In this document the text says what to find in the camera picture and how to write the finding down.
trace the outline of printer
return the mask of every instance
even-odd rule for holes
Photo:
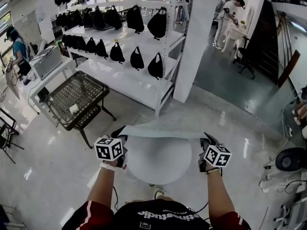
[[[29,62],[34,74],[40,79],[44,79],[61,63],[62,56],[56,46],[49,46]]]

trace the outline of floor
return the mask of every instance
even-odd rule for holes
[[[28,229],[58,230],[86,200],[100,161],[78,131],[54,127],[44,116],[34,114],[25,102],[20,102],[11,90],[6,90],[6,94],[0,106],[16,118],[21,135],[14,142],[25,150],[16,147],[9,150],[16,164],[0,151],[0,202],[17,207]],[[101,112],[85,129],[90,143],[123,125],[152,121],[167,123],[175,130],[205,131],[216,137],[233,153],[223,178],[236,211],[252,229],[259,229],[269,207],[261,229],[274,228],[272,219],[291,196],[277,193],[275,188],[264,194],[259,182],[264,173],[263,164],[283,147],[285,139],[280,134],[196,86],[185,104],[169,100],[158,119],[150,108],[114,91],[105,99],[105,106],[118,120],[113,122]],[[167,196],[199,210],[208,200],[207,178],[198,172],[198,140],[190,143],[192,161],[188,170],[165,189]],[[116,174],[115,187],[119,206],[134,199],[153,197],[154,189],[138,180],[129,169],[127,173]],[[208,208],[200,216],[207,218]]]
[[[225,53],[214,48],[211,41],[206,48],[194,84],[202,89],[217,95],[242,110],[255,116],[272,129],[287,137],[284,125],[292,129],[293,137],[290,140],[297,146],[306,147],[306,142],[301,135],[301,129],[293,120],[291,111],[294,104],[295,93],[290,81],[278,88],[274,83],[255,69],[255,79],[246,69],[242,75],[238,72],[242,65],[233,64],[233,41]]]

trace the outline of wrist strap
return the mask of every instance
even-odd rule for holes
[[[213,173],[213,172],[216,172],[216,171],[220,172],[221,169],[220,168],[213,168],[213,169],[210,169],[208,171],[205,171],[205,174],[210,174],[210,173]]]
[[[101,168],[105,168],[105,169],[110,170],[110,171],[114,171],[114,172],[115,172],[115,170],[116,170],[115,167],[113,167],[113,166],[111,166],[111,165],[109,165],[109,164],[106,164],[106,163],[101,163],[101,164],[100,164],[100,167],[101,167]]]

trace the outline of shiny white floor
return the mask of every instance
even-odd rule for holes
[[[0,203],[16,206],[28,229],[60,229],[86,200],[100,162],[78,131],[55,128],[44,116],[34,114],[25,102],[19,102],[10,90],[6,93],[0,106],[17,120],[21,135],[13,141],[25,150],[16,147],[9,150],[16,165],[0,151]],[[178,130],[205,131],[224,143],[234,154],[224,170],[224,181],[236,211],[256,230],[269,207],[262,229],[274,229],[272,219],[278,216],[280,205],[289,195],[274,189],[264,194],[259,182],[263,165],[268,156],[275,157],[284,143],[283,138],[275,136],[272,139],[269,134],[267,137],[259,132],[262,128],[258,120],[254,119],[255,125],[247,126],[243,120],[246,113],[230,104],[227,107],[225,103],[224,111],[220,111],[221,104],[214,107],[214,99],[221,101],[218,97],[211,96],[208,105],[203,95],[203,90],[193,87],[185,104],[175,100],[167,102],[159,120],[171,123]],[[153,110],[114,91],[105,99],[105,106],[118,120],[113,122],[101,112],[85,129],[90,143],[123,125],[156,120]],[[239,116],[242,112],[242,119],[234,118],[235,112]],[[194,210],[202,208],[208,199],[207,179],[198,172],[197,161],[198,151],[194,151],[184,176],[165,187],[168,196]],[[149,200],[153,196],[153,188],[129,171],[116,174],[115,187],[119,206],[134,199]],[[200,216],[208,217],[208,209]]]

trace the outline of black metal side table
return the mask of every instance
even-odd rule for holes
[[[50,93],[45,102],[59,123],[67,130],[80,131],[85,143],[93,148],[85,135],[84,128],[100,113],[105,111],[113,120],[116,118],[104,107],[104,98],[110,88],[95,78],[78,71]],[[71,114],[70,107],[77,104],[79,111]]]

